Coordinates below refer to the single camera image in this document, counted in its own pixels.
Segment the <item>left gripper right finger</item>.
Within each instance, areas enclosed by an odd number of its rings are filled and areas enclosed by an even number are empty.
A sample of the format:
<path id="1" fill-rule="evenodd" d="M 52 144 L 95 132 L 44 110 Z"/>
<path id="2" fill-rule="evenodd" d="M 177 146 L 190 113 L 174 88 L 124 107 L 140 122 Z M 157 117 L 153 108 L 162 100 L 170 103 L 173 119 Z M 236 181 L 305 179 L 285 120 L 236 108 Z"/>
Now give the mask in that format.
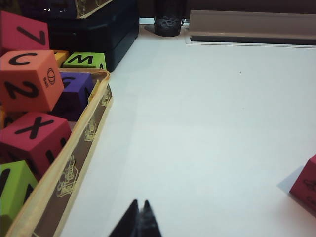
<path id="1" fill-rule="evenodd" d="M 138 224 L 139 237 L 162 237 L 154 212 L 148 200 L 140 212 Z"/>

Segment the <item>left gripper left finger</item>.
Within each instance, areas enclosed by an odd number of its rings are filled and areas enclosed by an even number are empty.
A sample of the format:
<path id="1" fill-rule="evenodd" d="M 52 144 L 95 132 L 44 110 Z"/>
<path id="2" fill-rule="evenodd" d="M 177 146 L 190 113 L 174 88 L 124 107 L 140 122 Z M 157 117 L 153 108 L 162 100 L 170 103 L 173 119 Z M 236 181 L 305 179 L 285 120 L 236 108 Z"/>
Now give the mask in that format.
<path id="1" fill-rule="evenodd" d="M 138 201 L 134 199 L 109 236 L 136 237 L 138 235 L 138 214 Z"/>

